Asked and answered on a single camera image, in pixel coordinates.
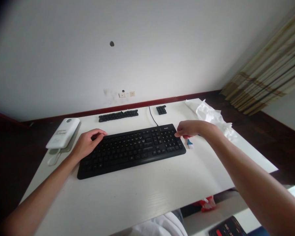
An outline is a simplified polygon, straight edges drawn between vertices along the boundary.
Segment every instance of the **white cable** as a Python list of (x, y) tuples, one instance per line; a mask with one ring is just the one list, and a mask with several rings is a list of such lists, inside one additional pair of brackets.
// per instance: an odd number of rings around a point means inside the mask
[(58, 151), (57, 151), (57, 153), (56, 153), (52, 158), (50, 158), (50, 159), (48, 160), (47, 164), (48, 164), (49, 166), (54, 166), (54, 165), (57, 163), (58, 158), (59, 158), (60, 155), (61, 155), (60, 150), (61, 150), (61, 149), (59, 148)]

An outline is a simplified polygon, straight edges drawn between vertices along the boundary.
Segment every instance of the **white shirt sleeve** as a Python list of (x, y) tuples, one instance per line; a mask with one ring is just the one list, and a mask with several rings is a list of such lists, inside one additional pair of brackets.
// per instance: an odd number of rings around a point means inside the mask
[(187, 236), (184, 226), (172, 213), (166, 213), (145, 221), (141, 224), (128, 228), (114, 236)]

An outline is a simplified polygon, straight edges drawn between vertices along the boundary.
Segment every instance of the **hand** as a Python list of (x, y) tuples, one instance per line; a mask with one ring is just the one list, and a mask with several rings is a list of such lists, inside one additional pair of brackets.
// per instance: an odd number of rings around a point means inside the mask
[(195, 135), (200, 134), (205, 136), (207, 134), (218, 132), (219, 129), (216, 125), (208, 123), (206, 121), (187, 120), (181, 121), (177, 127), (177, 133), (175, 137), (182, 136), (184, 139), (188, 139)]
[(104, 135), (107, 135), (107, 133), (101, 129), (93, 129), (81, 134), (70, 156), (75, 160), (80, 161), (94, 150), (103, 139)]

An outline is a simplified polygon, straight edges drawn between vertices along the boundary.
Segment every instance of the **desk surface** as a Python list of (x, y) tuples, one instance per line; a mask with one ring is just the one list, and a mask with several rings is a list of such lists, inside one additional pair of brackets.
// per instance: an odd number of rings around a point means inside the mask
[[(167, 114), (151, 112), (158, 125), (197, 120), (184, 101), (165, 104)], [(154, 127), (148, 107), (138, 108), (139, 116), (99, 123), (98, 116), (81, 117), (81, 133), (94, 128), (116, 134)], [(239, 134), (233, 143), (267, 172), (277, 168)], [(110, 235), (153, 217), (214, 195), (234, 184), (222, 163), (200, 136), (191, 139), (194, 149), (168, 159), (96, 176), (77, 179), (76, 166), (58, 193), (36, 235)], [(47, 165), (52, 156), (44, 156), (22, 201), (31, 194), (63, 161), (63, 153), (53, 167)]]

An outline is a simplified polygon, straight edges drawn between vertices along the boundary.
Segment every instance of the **white power bank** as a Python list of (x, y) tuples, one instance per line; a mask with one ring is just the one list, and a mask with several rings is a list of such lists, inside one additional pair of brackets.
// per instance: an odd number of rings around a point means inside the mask
[(79, 118), (65, 118), (46, 145), (48, 149), (61, 149), (68, 146), (70, 139), (79, 125)]

